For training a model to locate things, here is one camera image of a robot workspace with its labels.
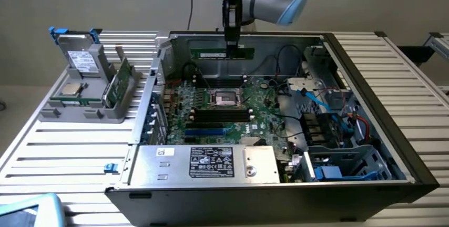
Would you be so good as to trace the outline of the silver power supply unit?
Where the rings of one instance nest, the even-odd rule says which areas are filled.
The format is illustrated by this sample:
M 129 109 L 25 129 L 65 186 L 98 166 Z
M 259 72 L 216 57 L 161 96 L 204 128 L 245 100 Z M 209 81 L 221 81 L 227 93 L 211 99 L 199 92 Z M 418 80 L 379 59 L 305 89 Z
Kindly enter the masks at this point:
M 248 145 L 142 146 L 130 186 L 217 188 L 279 183 L 273 149 Z

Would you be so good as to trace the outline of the metal slat side table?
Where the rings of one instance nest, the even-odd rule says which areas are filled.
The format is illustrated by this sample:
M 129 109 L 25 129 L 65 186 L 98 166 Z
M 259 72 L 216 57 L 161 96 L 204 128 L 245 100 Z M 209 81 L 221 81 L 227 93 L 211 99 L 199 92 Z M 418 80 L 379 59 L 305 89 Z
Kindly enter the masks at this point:
M 449 33 L 430 32 L 423 46 L 430 47 L 449 61 Z

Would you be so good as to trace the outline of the black RAM slot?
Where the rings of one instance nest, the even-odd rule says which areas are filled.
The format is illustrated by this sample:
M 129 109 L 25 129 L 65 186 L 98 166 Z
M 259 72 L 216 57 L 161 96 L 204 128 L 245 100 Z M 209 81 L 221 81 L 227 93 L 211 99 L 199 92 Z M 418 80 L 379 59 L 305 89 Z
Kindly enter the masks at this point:
M 239 112 L 239 113 L 252 113 L 252 109 L 192 109 L 194 114 L 200 112 L 215 112 L 215 113 L 225 113 L 225 112 Z
M 225 112 L 225 113 L 215 113 L 215 112 L 200 112 L 200 113 L 193 113 L 192 115 L 199 115 L 199 116 L 211 116 L 212 114 L 217 116 L 237 116 L 237 115 L 248 115 L 249 113 L 239 113 L 239 112 Z
M 212 114 L 211 116 L 192 116 L 194 120 L 232 120 L 232 121 L 245 121 L 249 120 L 248 115 L 237 115 L 237 116 L 217 116 Z
M 237 123 L 237 122 L 249 122 L 249 118 L 200 118 L 200 117 L 194 117 L 192 122 L 194 122 L 194 123 Z

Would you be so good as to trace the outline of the black case fan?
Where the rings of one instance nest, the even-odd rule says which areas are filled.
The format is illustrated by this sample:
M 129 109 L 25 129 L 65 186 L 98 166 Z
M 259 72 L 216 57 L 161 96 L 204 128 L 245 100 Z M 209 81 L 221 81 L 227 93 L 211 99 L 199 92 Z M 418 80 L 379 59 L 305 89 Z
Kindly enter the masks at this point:
M 336 113 L 303 113 L 300 127 L 307 146 L 323 146 L 329 149 L 341 146 L 343 126 Z

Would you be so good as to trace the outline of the silver CPU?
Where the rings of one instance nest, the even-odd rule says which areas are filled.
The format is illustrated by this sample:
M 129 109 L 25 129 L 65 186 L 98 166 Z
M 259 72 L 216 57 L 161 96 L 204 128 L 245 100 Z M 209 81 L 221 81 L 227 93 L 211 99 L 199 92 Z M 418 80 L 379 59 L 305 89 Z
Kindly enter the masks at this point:
M 64 85 L 60 91 L 60 96 L 78 97 L 82 91 L 82 84 L 78 82 L 69 82 Z

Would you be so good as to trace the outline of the green motherboard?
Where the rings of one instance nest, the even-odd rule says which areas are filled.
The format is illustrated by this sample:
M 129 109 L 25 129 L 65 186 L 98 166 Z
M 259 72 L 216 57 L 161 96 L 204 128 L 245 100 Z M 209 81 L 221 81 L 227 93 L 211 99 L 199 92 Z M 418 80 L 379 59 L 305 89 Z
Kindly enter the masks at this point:
M 166 115 L 165 145 L 240 145 L 241 137 L 259 137 L 256 146 L 271 146 L 275 158 L 285 162 L 289 159 L 284 123 L 279 116 L 276 92 L 284 85 L 273 79 L 263 77 L 244 77 L 239 89 L 241 104 L 237 107 L 213 106 L 209 104 L 211 88 L 196 88 L 189 80 L 177 80 L 164 91 L 164 111 Z M 223 123 L 223 136 L 185 136 L 186 123 L 193 123 L 192 109 L 252 109 L 249 122 Z M 194 137 L 194 144 L 184 143 L 185 137 Z

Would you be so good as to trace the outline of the blue disk carrier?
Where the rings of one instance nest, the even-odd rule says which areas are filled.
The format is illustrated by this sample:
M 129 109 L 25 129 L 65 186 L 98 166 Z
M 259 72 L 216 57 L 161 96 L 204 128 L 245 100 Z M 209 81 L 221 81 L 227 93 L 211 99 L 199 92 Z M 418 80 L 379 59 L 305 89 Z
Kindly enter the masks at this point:
M 58 45 L 58 36 L 62 34 L 66 35 L 89 35 L 92 41 L 94 44 L 100 43 L 100 38 L 98 38 L 98 34 L 101 33 L 101 29 L 100 28 L 90 28 L 89 31 L 76 31 L 76 30 L 69 30 L 68 28 L 56 28 L 53 26 L 50 26 L 48 28 L 48 32 L 50 35 L 50 38 L 53 40 L 53 43 L 56 45 Z

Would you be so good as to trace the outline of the silver hard disk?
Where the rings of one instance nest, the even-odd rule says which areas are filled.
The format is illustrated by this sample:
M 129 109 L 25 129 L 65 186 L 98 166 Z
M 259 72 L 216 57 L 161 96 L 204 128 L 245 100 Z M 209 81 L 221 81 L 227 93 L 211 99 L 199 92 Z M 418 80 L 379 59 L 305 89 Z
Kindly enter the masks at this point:
M 93 39 L 88 34 L 61 34 L 57 37 L 58 47 L 69 66 L 82 73 L 98 73 L 93 57 L 88 52 Z

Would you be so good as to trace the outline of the grey parts rack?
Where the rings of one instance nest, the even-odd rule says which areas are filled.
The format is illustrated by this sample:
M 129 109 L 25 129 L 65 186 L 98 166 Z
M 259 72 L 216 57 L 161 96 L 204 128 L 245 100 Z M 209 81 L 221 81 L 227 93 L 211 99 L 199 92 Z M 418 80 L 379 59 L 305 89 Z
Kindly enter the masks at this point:
M 114 46 L 120 64 L 126 55 L 122 46 Z M 68 66 L 65 72 L 66 77 L 57 86 L 54 92 L 45 101 L 43 107 L 38 111 L 37 119 L 41 122 L 76 122 L 76 123 L 122 123 L 124 115 L 130 104 L 130 99 L 136 89 L 136 83 L 141 74 L 136 72 L 132 66 L 132 77 L 129 77 L 128 88 L 122 100 L 118 101 L 112 108 L 106 108 L 102 102 L 102 94 L 105 88 L 112 81 L 114 74 L 120 68 L 114 68 L 113 64 L 106 61 L 104 46 L 92 44 L 88 52 L 90 53 L 98 73 L 80 73 L 74 68 Z M 69 82 L 82 84 L 82 91 L 78 97 L 60 96 L 64 85 Z M 65 106 L 61 101 L 80 101 L 84 106 Z

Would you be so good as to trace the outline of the CPU socket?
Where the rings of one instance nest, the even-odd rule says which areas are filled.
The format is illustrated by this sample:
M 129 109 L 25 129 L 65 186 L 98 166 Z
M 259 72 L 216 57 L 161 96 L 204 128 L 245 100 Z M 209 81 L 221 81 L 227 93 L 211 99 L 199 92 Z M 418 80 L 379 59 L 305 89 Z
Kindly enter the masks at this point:
M 212 89 L 209 104 L 213 106 L 237 107 L 241 104 L 241 92 L 236 88 Z

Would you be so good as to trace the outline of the blue expansion slot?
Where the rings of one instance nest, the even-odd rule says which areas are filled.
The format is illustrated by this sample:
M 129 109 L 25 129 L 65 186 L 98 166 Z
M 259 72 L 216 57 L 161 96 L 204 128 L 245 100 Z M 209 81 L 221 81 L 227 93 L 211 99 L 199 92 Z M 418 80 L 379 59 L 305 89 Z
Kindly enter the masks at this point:
M 184 131 L 185 136 L 223 136 L 225 135 L 225 130 L 223 129 L 211 129 L 211 130 L 185 130 Z

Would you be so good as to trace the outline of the black RAM slot bank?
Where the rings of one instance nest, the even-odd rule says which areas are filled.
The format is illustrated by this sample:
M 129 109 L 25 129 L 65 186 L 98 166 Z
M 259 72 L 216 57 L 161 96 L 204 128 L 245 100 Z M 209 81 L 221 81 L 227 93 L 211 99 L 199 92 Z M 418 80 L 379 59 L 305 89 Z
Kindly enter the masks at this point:
M 240 85 L 244 83 L 244 80 L 240 78 L 200 78 L 196 77 L 192 80 L 192 84 L 196 88 L 211 88 L 211 89 L 219 89 L 219 88 L 239 88 Z

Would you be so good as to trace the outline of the blue disk caddy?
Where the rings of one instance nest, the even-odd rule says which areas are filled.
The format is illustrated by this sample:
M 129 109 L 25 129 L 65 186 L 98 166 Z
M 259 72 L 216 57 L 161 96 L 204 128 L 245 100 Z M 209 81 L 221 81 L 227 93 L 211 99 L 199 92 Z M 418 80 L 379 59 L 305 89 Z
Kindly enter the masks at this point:
M 376 178 L 376 172 L 368 172 L 360 176 L 341 176 L 337 166 L 320 166 L 313 169 L 317 181 L 368 181 Z

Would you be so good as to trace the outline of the black open PC case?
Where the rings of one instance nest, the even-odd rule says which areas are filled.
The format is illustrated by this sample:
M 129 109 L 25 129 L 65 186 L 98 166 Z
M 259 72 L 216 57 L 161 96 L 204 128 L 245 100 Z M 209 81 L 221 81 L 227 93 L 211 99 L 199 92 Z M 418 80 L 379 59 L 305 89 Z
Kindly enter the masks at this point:
M 190 59 L 190 48 L 225 48 L 217 32 L 172 32 L 157 47 L 136 113 L 121 176 L 104 190 L 133 226 L 174 227 L 303 222 L 362 222 L 396 203 L 412 203 L 438 182 L 359 68 L 332 33 L 245 33 L 237 48 L 253 48 L 251 60 Z M 284 85 L 276 103 L 289 159 L 276 160 L 279 183 L 245 187 L 146 188 L 130 186 L 137 152 L 165 145 L 164 91 L 177 80 L 263 77 Z M 300 117 L 336 113 L 339 148 L 372 146 L 391 180 L 312 180 Z

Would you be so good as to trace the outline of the teal teach pendant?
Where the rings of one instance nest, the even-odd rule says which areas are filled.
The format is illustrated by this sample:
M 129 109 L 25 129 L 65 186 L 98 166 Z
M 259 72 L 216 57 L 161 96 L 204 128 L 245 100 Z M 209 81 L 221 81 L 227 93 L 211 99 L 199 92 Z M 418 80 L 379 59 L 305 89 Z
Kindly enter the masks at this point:
M 54 193 L 0 205 L 0 227 L 66 227 L 61 200 Z

